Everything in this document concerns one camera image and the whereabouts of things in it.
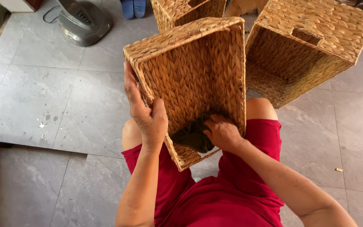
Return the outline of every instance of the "water droplet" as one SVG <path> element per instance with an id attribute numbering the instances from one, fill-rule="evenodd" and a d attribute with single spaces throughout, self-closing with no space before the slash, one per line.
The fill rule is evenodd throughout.
<path id="1" fill-rule="evenodd" d="M 46 123 L 43 123 L 42 121 L 40 122 L 40 125 L 39 125 L 39 128 L 44 128 L 44 126 L 47 125 L 47 122 Z"/>

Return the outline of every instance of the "right hand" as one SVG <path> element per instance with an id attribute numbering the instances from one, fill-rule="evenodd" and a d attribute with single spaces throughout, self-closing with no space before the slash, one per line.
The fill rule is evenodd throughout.
<path id="1" fill-rule="evenodd" d="M 208 126 L 211 131 L 204 130 L 204 134 L 208 136 L 215 146 L 224 151 L 238 155 L 237 152 L 247 141 L 240 136 L 238 127 L 236 127 L 230 119 L 226 119 L 224 116 L 211 114 L 210 117 L 212 121 L 207 120 L 204 124 Z"/>

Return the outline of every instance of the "woven texture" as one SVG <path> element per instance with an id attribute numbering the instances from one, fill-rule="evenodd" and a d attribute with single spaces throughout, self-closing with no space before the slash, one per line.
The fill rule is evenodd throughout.
<path id="1" fill-rule="evenodd" d="M 124 47 L 148 106 L 164 100 L 165 144 L 179 171 L 204 157 L 170 136 L 203 114 L 223 113 L 246 131 L 244 20 L 207 17 Z"/>
<path id="2" fill-rule="evenodd" d="M 270 0 L 246 41 L 246 86 L 280 108 L 354 66 L 363 10 L 334 0 Z"/>
<path id="3" fill-rule="evenodd" d="M 226 0 L 151 0 L 159 32 L 205 17 L 222 17 Z"/>

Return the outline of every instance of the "slipper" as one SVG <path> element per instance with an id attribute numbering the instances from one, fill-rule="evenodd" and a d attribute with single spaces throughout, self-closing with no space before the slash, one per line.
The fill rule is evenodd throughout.
<path id="1" fill-rule="evenodd" d="M 137 18 L 145 16 L 146 0 L 134 0 L 134 14 Z"/>
<path id="2" fill-rule="evenodd" d="M 133 0 L 120 0 L 121 8 L 123 10 L 123 16 L 127 20 L 134 18 L 134 5 Z"/>

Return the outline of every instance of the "green cloth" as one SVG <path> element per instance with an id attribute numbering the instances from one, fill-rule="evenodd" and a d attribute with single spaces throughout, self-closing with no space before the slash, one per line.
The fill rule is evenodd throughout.
<path id="1" fill-rule="evenodd" d="M 188 127 L 175 132 L 171 137 L 172 141 L 193 148 L 197 152 L 207 153 L 214 148 L 211 140 L 203 133 L 204 130 L 209 130 L 204 122 L 210 119 L 209 115 L 202 115 L 196 121 L 191 122 Z"/>

